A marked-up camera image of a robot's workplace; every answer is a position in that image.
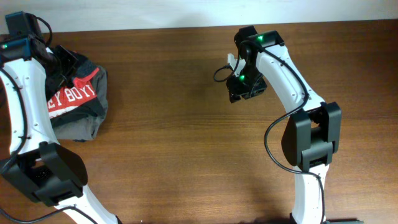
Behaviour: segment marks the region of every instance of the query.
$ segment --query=white wall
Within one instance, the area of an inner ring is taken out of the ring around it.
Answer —
[[[16,11],[66,32],[396,19],[398,0],[0,0],[0,34]]]

